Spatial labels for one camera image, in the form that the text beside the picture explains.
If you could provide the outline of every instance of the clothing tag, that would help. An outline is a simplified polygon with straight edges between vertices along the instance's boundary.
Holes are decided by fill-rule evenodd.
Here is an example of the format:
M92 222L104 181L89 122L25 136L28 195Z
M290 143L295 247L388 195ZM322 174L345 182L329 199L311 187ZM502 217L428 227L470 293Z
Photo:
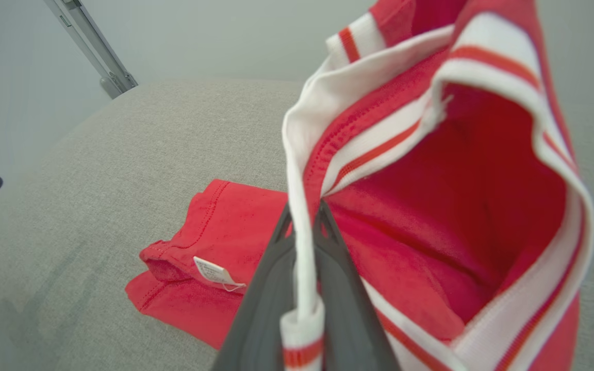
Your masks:
M209 280L210 282L230 284L237 287L246 286L246 284L235 282L224 267L210 263L210 261L201 259L198 256L194 257L194 263L196 264L196 268L199 269L199 272L201 272L203 278Z

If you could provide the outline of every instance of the red stripe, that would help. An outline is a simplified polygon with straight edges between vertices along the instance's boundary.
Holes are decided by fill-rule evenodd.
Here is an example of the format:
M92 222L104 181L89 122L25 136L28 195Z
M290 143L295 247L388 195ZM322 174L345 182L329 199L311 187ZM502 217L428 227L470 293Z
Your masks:
M584 212L584 210L582 210L582 227L581 227L581 231L579 234L579 241L577 242L577 246L576 246L574 254L572 255L572 258L570 260L570 264L568 265L568 267L565 270L565 273L563 274L563 278L561 278L560 282L556 285L554 292L549 296L547 301L544 302L544 305L542 305L540 307L540 309L538 309L538 311L535 313L535 315L533 315L533 317L531 317L531 319L526 324L526 326L524 326L521 329L521 331L519 331L519 335L515 338L515 340L513 340L512 344L510 345L510 348L507 350L507 353L504 354L503 358L497 365L497 371L504 371L505 369L507 369L510 366L510 364L512 364L512 362L515 360L515 357L521 350L521 347L523 347L526 340L529 338L529 336L531 336L531 333L533 333L533 330L535 330L535 327L538 326L538 324L540 323L540 320L542 320L542 317L545 315L547 310L549 310L549 307L551 307L551 305L554 303L554 301L558 298L561 290L563 289L563 284L565 284L566 280L568 279L568 276L570 275L570 272L571 272L571 268L574 266L574 264L577 260L577 256L579 256L581 244L584 241L584 234L585 234L585 212Z
M350 28L345 27L342 29L342 31L339 32L339 37L340 42L342 42L342 47L345 48L345 53L347 53L347 59L349 59L350 63L358 61L359 51L356 49L356 44L354 43L354 38Z
M361 155L361 157L355 158L354 160L349 162L347 165L342 167L340 169L338 175L336 176L336 180L334 181L333 186L327 192L330 192L331 190L333 190L334 187L336 187L338 185L338 183L340 183L342 178L344 178L344 176L349 174L351 171L353 171L357 167L365 164L366 162L372 160L375 157L378 157L379 155L383 154L384 152L390 150L391 148L394 148L394 146L397 146L398 144L405 141L405 139L410 137L411 134L413 134L419 128L419 125L420 125L420 120L417 121L414 125L410 126L410 128L403 131L402 133L389 139L388 141L382 143L381 145L373 148L372 150L366 152L365 154Z
M398 326L391 322L391 320L384 316L379 310L375 311L377 312L379 321L382 322L382 327L405 346L414 357L417 357L422 364L425 364L429 369L433 369L434 371L450 371L450 368L441 363L441 361L436 359L432 354L426 352L415 341L411 340L409 336L405 335Z
M547 143L548 146L550 146L552 148L552 150L554 150L554 152L561 157L561 159L563 159L563 161L568 164L568 166L570 167L570 169L572 169L573 172L575 172L576 174L579 174L578 170L577 170L577 166L571 162L570 160L568 160L568 157L566 155L563 154L563 151L561 151L558 146L556 145L556 143L554 143L554 140L551 139L551 137L549 136L549 134L547 134L547 132L545 131L544 133L542 133L542 137L544 138L544 142Z
M283 348L283 364L290 368L300 368L311 364L322 354L324 339L320 337L311 345L296 349Z
M490 52L487 49L482 49L477 46L463 46L453 50L449 57L451 59L473 59L474 61L495 66L495 68L523 78L537 90L540 90L541 88L540 79L527 66L514 59L509 59L495 52Z

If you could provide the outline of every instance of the gray fabric surface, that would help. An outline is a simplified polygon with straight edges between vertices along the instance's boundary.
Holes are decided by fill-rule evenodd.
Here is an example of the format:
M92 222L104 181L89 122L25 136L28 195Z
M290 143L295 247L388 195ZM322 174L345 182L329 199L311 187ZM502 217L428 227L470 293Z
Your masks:
M0 369L207 369L215 352L139 314L125 284L213 178L285 188L291 82L142 85L81 124L0 191ZM566 105L594 196L594 117ZM594 263L575 370L594 370Z

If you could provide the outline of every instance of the red garment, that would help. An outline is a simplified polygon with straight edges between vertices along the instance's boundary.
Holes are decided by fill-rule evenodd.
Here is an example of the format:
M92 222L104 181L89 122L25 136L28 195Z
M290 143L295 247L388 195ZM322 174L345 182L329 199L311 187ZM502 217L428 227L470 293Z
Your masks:
M569 369L594 211L534 2L380 1L327 46L284 122L289 192L295 159L403 369ZM213 181L141 252L130 299L221 347L287 200Z

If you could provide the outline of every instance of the white care label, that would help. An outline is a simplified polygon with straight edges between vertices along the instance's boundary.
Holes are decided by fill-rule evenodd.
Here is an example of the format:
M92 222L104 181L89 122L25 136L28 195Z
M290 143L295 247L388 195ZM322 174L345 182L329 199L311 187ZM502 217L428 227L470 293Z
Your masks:
M201 259L198 256L194 257L194 263L196 264L196 268L198 268L203 278L209 280L210 282L229 284L235 286L236 289L246 286L246 284L235 282L224 267L220 267L219 265L211 263L210 261Z

